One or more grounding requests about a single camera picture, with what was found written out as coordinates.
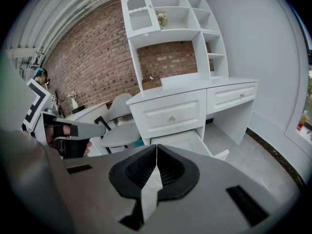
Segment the small vase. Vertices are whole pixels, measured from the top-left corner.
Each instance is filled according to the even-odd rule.
[[[73,109],[78,108],[78,103],[75,101],[75,98],[71,98],[72,99],[72,104],[73,104]]]

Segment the white tile floor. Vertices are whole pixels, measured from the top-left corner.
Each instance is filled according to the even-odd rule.
[[[299,189],[284,168],[254,139],[245,134],[237,145],[213,123],[207,124],[204,142],[213,155],[230,151],[226,162],[265,187],[279,204],[298,196]]]

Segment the brick wall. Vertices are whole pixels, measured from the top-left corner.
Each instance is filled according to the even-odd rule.
[[[143,78],[196,72],[192,43],[170,42],[138,50]],[[104,4],[59,41],[44,64],[65,116],[71,114],[66,94],[75,90],[86,107],[122,93],[139,93],[123,23],[120,0]]]

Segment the chair backrest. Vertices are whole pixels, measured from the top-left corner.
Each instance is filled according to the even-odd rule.
[[[109,122],[113,119],[130,115],[130,107],[126,104],[126,101],[129,100],[132,97],[131,94],[121,94],[113,100],[112,106],[106,113],[106,115],[103,116],[103,119],[106,122]]]

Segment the desk drawer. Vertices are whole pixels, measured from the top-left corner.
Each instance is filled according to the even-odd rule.
[[[205,125],[206,90],[197,90],[130,105],[142,138],[175,134]]]
[[[207,114],[219,112],[255,99],[257,82],[207,89]]]
[[[173,146],[193,153],[213,157],[212,153],[198,136],[197,132],[195,132],[195,130],[158,138],[152,138],[151,144]]]

